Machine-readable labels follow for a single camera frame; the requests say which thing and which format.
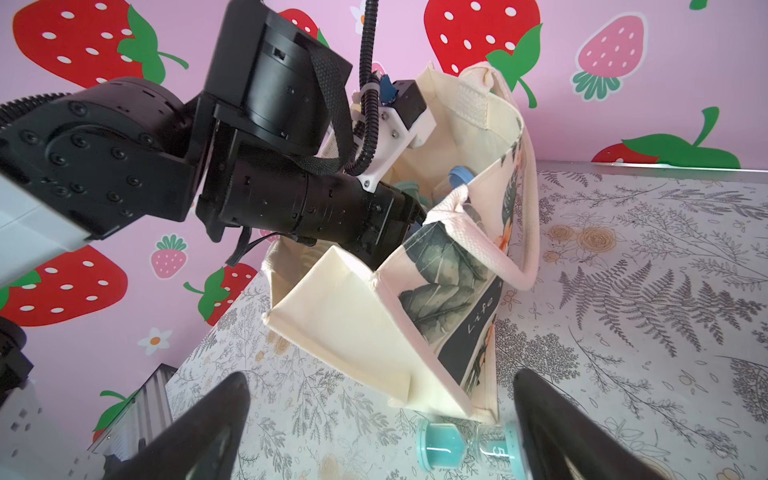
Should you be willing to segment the canvas tote bag floral print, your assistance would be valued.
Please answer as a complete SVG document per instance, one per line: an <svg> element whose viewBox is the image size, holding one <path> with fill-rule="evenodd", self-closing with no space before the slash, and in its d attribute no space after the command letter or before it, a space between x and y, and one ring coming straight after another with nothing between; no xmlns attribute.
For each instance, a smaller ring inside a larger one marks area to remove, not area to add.
<svg viewBox="0 0 768 480"><path fill-rule="evenodd" d="M502 73L480 62L432 68L417 85L436 118L397 174L436 187L455 166L473 179L432 207L377 268L342 247L274 242L262 268L264 324L392 406L494 424L494 319L505 286L538 274L536 157Z"/></svg>

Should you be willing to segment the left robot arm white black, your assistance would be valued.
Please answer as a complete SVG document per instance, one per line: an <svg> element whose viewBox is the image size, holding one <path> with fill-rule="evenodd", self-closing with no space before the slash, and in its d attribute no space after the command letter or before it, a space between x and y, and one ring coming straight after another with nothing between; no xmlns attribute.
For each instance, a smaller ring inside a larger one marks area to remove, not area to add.
<svg viewBox="0 0 768 480"><path fill-rule="evenodd" d="M41 94L1 107L1 283L24 286L57 256L151 216L194 212L219 242L240 230L234 266L265 238L340 245L377 268L425 220L385 173L435 127L414 81L373 68L378 5L365 5L359 92L351 64L260 1L225 11L202 91L180 101L161 83L161 53L130 6L85 1L59 9L69 32L117 19L112 50L140 77Z"/></svg>

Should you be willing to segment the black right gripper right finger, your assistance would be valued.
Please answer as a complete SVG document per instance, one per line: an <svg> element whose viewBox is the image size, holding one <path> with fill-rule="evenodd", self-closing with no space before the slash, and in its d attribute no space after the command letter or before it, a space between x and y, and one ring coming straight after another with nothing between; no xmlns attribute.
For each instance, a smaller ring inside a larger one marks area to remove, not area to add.
<svg viewBox="0 0 768 480"><path fill-rule="evenodd" d="M522 447L534 479L659 479L530 369L513 381Z"/></svg>

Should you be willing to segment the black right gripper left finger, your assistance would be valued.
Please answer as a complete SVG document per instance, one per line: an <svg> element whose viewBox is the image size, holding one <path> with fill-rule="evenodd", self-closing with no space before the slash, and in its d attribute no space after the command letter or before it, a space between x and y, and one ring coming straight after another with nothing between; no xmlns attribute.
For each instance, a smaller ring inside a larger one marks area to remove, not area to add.
<svg viewBox="0 0 768 480"><path fill-rule="evenodd" d="M127 461L110 456L106 479L229 479L250 408L234 372Z"/></svg>

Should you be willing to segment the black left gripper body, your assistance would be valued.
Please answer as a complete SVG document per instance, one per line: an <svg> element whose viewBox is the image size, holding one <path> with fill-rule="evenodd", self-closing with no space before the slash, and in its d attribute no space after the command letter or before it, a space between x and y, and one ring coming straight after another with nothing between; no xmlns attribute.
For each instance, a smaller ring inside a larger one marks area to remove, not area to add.
<svg viewBox="0 0 768 480"><path fill-rule="evenodd" d="M211 145L196 214L214 242L225 229L240 229L228 266L257 246L251 235L262 230L268 238L283 236L306 246L336 243L371 269L426 217L416 199L387 184L368 192L354 177L312 174L242 140Z"/></svg>

